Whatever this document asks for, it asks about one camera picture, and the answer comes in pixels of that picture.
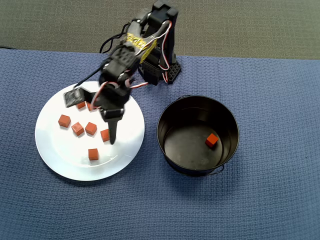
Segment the table surface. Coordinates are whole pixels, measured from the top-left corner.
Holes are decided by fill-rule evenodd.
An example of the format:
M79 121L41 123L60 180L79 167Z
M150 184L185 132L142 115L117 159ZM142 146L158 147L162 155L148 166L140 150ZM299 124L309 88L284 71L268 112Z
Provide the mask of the table surface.
M319 239L320 61L179 56L173 85L132 92L145 119L136 158L103 180L66 179L39 156L36 120L103 59L0 51L0 239ZM187 94L237 119L238 150L217 175L179 174L158 146L162 111Z

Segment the gray carpet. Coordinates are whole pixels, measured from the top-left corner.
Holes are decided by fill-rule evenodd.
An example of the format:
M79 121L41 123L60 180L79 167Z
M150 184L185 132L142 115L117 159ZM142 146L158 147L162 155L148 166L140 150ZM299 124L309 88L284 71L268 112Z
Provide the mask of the gray carpet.
M154 0L0 0L0 45L93 52ZM176 0L178 55L320 59L320 0Z

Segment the black robot bracket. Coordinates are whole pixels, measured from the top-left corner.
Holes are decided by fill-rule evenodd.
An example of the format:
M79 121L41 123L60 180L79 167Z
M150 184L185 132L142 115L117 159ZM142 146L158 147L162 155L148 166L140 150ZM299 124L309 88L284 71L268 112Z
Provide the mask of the black robot bracket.
M174 53L175 24L178 11L161 2L155 2L152 10L143 9L127 28L125 38L100 65L97 92L78 87L64 94L66 107L82 102L91 103L108 123L110 143L114 144L117 124L124 115L138 70L145 82L157 85L163 78L172 84L181 71Z

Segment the small red cube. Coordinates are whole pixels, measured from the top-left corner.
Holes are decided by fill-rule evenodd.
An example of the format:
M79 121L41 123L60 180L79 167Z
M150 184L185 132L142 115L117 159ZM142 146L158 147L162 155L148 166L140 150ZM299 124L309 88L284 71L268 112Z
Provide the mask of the small red cube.
M76 124L72 125L72 130L74 131L74 133L77 136L79 136L80 134L85 132L84 128L81 126L81 124L79 122L77 122Z
M77 107L78 109L82 109L84 106L86 106L86 102L85 102L85 101L83 101L83 102L81 102L81 103L79 103L79 104L76 105L76 107Z
M99 159L98 149L96 149L96 148L88 149L88 155L89 155L89 160L90 161Z
M205 144L207 144L210 148L212 148L217 142L219 138L217 138L213 133L208 136L208 138L205 140Z
M86 102L86 106L88 107L89 111L93 110L93 108L91 107L91 103L90 102Z
M109 129L103 130L100 133L101 133L101 137L102 137L102 141L103 142L106 142L106 141L110 140Z
M58 123L60 126L67 128L67 127L69 127L69 124L71 123L71 119L69 116L61 115L61 117L58 120Z
M97 125L89 122L85 127L85 131L87 134L95 135L95 133L97 131Z

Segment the bucket handle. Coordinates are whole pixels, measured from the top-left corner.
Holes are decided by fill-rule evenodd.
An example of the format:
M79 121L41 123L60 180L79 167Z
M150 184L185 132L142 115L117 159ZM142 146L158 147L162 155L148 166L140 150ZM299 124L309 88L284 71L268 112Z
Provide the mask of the bucket handle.
M216 171L216 172L208 173L207 175L215 175L215 174L219 174L219 173L221 173L221 172L225 169L225 165L223 164L223 165L221 165L221 167L222 167L222 169L221 169L221 170Z

